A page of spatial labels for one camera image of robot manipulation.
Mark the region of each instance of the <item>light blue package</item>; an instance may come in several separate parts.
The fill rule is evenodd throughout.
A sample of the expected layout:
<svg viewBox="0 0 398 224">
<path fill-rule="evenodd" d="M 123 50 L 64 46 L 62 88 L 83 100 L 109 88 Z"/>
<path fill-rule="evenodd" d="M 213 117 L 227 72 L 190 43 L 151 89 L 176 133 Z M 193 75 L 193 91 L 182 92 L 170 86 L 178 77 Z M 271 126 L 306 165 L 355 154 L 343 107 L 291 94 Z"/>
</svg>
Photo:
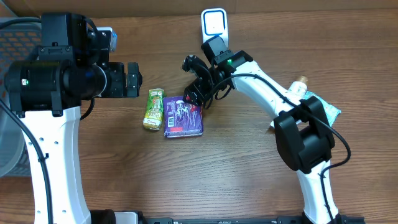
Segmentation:
<svg viewBox="0 0 398 224">
<path fill-rule="evenodd" d="M 341 113 L 341 110 L 337 109 L 335 106 L 328 104 L 320 96 L 316 95 L 311 91 L 307 91 L 304 95 L 304 99 L 309 99 L 311 96 L 317 97 L 323 104 L 323 109 L 325 109 L 326 116 L 328 117 L 329 125 L 332 126 L 336 121 L 337 116 Z"/>
</svg>

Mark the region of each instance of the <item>gray plastic bin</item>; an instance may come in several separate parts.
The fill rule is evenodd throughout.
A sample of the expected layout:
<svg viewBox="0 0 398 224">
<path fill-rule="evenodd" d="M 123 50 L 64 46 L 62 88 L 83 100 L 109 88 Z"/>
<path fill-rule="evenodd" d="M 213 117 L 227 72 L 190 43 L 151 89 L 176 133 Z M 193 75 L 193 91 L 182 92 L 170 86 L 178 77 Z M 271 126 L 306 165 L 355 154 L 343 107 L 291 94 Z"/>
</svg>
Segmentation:
<svg viewBox="0 0 398 224">
<path fill-rule="evenodd" d="M 0 22 L 9 19 L 0 18 Z M 0 30 L 0 99 L 9 106 L 4 77 L 10 64 L 25 60 L 41 43 L 40 26 L 16 24 Z M 22 131 L 8 115 L 0 110 L 0 177 L 30 176 L 29 158 Z"/>
</svg>

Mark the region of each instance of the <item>wooden table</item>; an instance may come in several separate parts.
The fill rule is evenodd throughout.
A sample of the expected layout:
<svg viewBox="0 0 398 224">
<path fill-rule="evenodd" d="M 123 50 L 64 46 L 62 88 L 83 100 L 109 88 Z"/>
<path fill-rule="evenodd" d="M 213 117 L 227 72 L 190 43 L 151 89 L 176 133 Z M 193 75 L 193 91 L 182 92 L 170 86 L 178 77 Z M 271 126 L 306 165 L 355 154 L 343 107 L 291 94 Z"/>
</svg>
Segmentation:
<svg viewBox="0 0 398 224">
<path fill-rule="evenodd" d="M 342 110 L 334 127 L 352 160 L 331 172 L 340 212 L 397 223 L 398 10 L 229 15 L 229 46 L 245 50 L 282 86 L 299 75 Z M 89 209 L 142 210 L 147 217 L 264 218 L 300 215 L 295 172 L 279 157 L 270 117 L 232 91 L 204 111 L 202 137 L 166 139 L 142 127 L 150 88 L 181 95 L 194 76 L 183 59 L 201 53 L 200 16 L 96 19 L 118 33 L 114 62 L 138 62 L 136 99 L 96 100 L 80 124 Z M 339 142 L 332 162 L 345 158 Z M 0 222 L 32 223 L 29 178 L 0 180 Z"/>
</svg>

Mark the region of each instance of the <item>green snack packet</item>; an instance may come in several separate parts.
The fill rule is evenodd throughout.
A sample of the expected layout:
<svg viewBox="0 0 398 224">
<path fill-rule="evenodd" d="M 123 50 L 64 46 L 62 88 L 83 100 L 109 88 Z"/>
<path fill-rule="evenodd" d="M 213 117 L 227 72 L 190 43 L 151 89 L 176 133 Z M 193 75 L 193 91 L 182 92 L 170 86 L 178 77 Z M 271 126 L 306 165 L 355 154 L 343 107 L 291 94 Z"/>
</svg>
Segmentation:
<svg viewBox="0 0 398 224">
<path fill-rule="evenodd" d="M 157 88 L 149 90 L 147 109 L 144 118 L 144 127 L 151 130 L 160 130 L 163 121 L 164 90 Z"/>
</svg>

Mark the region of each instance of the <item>purple package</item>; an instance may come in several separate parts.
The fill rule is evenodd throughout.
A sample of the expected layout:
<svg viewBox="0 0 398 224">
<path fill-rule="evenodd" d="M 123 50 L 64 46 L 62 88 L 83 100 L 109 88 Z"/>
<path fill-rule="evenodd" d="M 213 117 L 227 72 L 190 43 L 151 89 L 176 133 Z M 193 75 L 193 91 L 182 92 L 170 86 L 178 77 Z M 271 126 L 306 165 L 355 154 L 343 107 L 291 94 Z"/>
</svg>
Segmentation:
<svg viewBox="0 0 398 224">
<path fill-rule="evenodd" d="M 199 136 L 203 134 L 201 108 L 184 103 L 182 96 L 163 99 L 165 128 L 164 135 L 168 138 Z"/>
</svg>

